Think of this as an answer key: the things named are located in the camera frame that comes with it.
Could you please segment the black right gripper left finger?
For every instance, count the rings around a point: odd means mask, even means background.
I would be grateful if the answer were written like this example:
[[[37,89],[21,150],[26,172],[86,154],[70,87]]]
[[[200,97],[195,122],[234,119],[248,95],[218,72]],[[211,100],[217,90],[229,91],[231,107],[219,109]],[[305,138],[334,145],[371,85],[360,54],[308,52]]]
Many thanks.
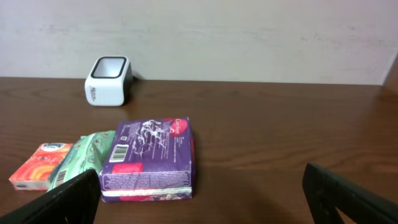
[[[89,169],[21,208],[1,217],[1,224],[92,224],[100,200],[100,181]]]

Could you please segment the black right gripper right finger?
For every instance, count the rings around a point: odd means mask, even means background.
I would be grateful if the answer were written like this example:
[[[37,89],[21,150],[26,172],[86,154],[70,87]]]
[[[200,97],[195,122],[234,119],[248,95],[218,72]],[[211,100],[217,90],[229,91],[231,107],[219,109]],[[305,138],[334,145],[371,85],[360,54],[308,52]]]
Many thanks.
[[[356,223],[397,223],[397,204],[315,163],[306,165],[302,188],[315,223],[343,223],[339,211]]]

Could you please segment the green wet wipes pack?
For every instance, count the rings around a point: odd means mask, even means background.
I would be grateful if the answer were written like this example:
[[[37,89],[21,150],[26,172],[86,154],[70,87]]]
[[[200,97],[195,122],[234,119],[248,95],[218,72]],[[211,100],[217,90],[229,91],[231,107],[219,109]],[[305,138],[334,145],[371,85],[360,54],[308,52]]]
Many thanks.
[[[89,169],[99,174],[109,155],[115,134],[115,130],[110,130],[82,136],[51,174],[47,191]]]

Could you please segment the purple Carefree pad pack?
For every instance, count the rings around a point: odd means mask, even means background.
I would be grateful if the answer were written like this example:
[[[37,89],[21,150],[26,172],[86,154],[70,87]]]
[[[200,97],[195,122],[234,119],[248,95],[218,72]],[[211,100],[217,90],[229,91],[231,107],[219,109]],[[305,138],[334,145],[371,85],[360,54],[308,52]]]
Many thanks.
[[[99,173],[104,202],[191,199],[195,151],[188,117],[123,121]]]

